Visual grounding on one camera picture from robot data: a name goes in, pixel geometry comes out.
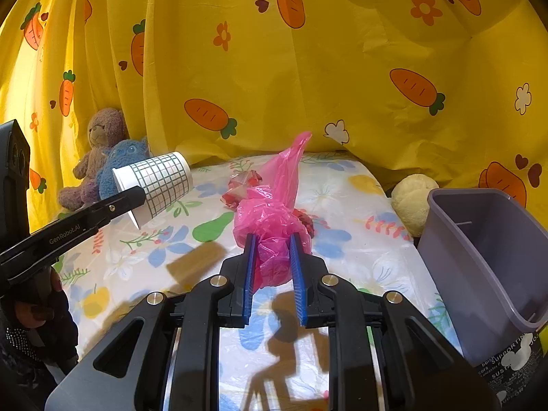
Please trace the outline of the left hand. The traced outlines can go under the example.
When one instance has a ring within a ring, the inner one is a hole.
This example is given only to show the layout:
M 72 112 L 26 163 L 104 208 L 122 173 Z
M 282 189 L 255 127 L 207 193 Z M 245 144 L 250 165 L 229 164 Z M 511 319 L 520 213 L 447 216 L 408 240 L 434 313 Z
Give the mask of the left hand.
M 38 303 L 24 296 L 1 298 L 1 368 L 34 402 L 43 402 L 57 386 L 48 363 L 76 359 L 78 328 L 58 273 L 50 271 L 51 291 Z

